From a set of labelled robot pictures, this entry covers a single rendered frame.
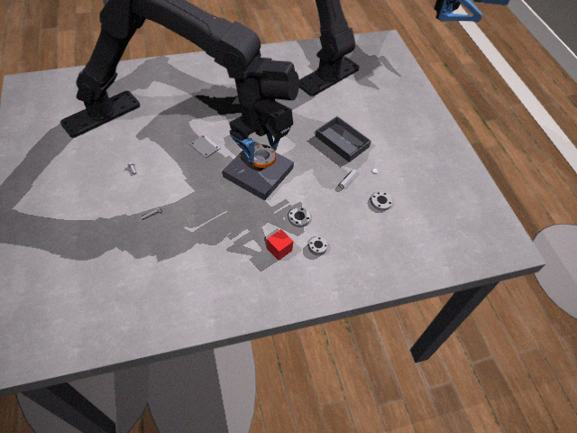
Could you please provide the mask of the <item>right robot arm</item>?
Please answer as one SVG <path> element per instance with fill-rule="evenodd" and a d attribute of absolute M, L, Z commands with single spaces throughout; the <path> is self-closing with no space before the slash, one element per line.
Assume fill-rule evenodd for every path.
<path fill-rule="evenodd" d="M 109 0 L 99 18 L 100 35 L 77 79 L 77 99 L 84 102 L 86 109 L 60 120 L 71 138 L 140 107 L 130 91 L 108 97 L 106 90 L 118 75 L 115 68 L 129 40 L 145 19 L 195 43 L 227 69 L 229 78 L 235 79 L 241 100 L 258 102 L 240 103 L 244 125 L 254 130 L 265 124 L 275 139 L 288 134 L 293 125 L 292 109 L 275 99 L 296 99 L 298 74 L 290 61 L 261 58 L 261 40 L 253 30 L 214 16 L 186 0 Z M 259 102 L 261 97 L 265 98 Z"/>

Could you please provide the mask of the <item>white round plate with orange rim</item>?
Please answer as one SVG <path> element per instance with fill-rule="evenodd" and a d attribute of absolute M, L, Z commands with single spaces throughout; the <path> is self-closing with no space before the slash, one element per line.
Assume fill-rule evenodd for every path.
<path fill-rule="evenodd" d="M 270 157 L 267 160 L 259 160 L 255 157 L 258 152 L 266 152 Z M 252 163 L 252 165 L 259 168 L 267 168 L 270 167 L 275 161 L 276 153 L 271 147 L 264 144 L 254 146 L 254 163 Z"/>

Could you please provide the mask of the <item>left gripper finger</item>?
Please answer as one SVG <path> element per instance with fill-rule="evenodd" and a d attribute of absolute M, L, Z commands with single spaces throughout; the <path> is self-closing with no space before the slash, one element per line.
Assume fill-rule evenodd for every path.
<path fill-rule="evenodd" d="M 472 3 L 471 0 L 457 0 L 466 8 L 468 8 L 473 15 L 467 14 L 453 14 L 453 8 L 456 0 L 444 0 L 441 12 L 439 14 L 438 20 L 440 21 L 468 21 L 468 22 L 479 22 L 482 17 L 482 13 L 478 8 Z"/>
<path fill-rule="evenodd" d="M 509 0 L 473 0 L 474 2 L 495 4 L 495 5 L 508 5 Z"/>

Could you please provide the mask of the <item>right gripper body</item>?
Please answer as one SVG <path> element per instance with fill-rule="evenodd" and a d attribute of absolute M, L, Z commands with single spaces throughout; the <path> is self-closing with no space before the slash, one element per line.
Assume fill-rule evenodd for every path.
<path fill-rule="evenodd" d="M 243 101 L 239 98 L 239 102 L 243 103 L 243 104 L 255 104 L 257 103 L 256 100 L 253 101 Z M 259 136 L 263 136 L 267 133 L 269 133 L 270 131 L 268 130 L 268 128 L 264 125 L 252 130 L 251 128 L 249 128 L 248 126 L 244 125 L 243 123 L 243 117 L 240 116 L 236 119 L 234 119 L 233 121 L 230 122 L 230 127 L 232 130 L 230 130 L 230 134 L 232 136 L 234 136 L 235 138 L 237 138 L 238 140 L 242 141 L 246 138 L 248 138 L 249 134 L 252 133 L 256 133 Z"/>

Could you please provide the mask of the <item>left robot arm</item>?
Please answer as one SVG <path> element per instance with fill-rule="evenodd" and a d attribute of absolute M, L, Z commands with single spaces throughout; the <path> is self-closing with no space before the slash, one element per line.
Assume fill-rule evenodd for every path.
<path fill-rule="evenodd" d="M 359 70 L 356 63 L 344 56 L 354 50 L 355 39 L 353 28 L 348 27 L 343 15 L 340 0 L 316 0 L 316 7 L 322 45 L 316 56 L 321 60 L 316 71 L 299 80 L 299 88 L 311 97 Z"/>

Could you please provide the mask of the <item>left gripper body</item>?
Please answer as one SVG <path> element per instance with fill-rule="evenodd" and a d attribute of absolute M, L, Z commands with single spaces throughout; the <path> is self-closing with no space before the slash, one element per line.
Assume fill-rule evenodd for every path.
<path fill-rule="evenodd" d="M 440 3 L 441 3 L 441 0 L 436 0 L 435 10 L 436 10 L 436 12 L 437 12 L 437 10 L 438 10 L 437 15 L 436 15 L 436 19 L 438 19 L 438 17 L 439 17 L 439 14 L 440 14 L 440 12 L 441 12 L 441 9 L 442 9 L 444 0 L 442 0 L 442 3 L 441 3 L 441 4 L 440 4 Z M 453 11 L 455 11 L 456 9 L 458 9 L 459 6 L 460 6 L 460 2 L 458 2 L 458 1 L 456 0 L 456 3 L 455 3 L 455 6 L 454 6 Z M 439 8 L 438 8 L 438 7 L 439 7 Z"/>

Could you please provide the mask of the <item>grey metal bar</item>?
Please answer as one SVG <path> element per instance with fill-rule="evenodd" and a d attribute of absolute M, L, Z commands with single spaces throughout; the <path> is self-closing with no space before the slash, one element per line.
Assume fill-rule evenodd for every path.
<path fill-rule="evenodd" d="M 352 170 L 339 184 L 340 188 L 344 189 L 357 174 L 357 170 Z"/>

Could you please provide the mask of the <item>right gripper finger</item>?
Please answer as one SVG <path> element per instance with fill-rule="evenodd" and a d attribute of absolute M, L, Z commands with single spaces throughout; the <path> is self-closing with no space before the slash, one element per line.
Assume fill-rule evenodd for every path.
<path fill-rule="evenodd" d="M 267 133 L 267 137 L 268 137 L 268 140 L 269 140 L 269 143 L 270 143 L 270 147 L 271 147 L 274 151 L 277 151 L 277 147 L 278 147 L 278 144 L 279 144 L 279 140 L 280 140 L 280 139 L 279 139 L 279 138 L 273 139 L 271 133 Z"/>
<path fill-rule="evenodd" d="M 231 135 L 231 134 L 230 134 Z M 234 141 L 241 147 L 241 149 L 243 150 L 245 156 L 247 157 L 248 161 L 251 163 L 254 163 L 254 140 L 252 140 L 251 138 L 246 138 L 242 141 L 238 140 L 237 138 L 235 138 L 234 136 L 231 135 L 231 137 L 234 139 Z M 240 142 L 239 142 L 240 141 Z M 244 146 L 247 148 L 244 147 Z M 247 152 L 248 151 L 248 152 Z"/>

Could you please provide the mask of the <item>red cube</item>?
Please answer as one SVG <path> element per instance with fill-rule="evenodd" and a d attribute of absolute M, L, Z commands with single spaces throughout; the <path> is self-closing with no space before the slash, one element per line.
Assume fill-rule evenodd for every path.
<path fill-rule="evenodd" d="M 267 239 L 267 249 L 279 261 L 293 249 L 293 240 L 280 229 Z"/>

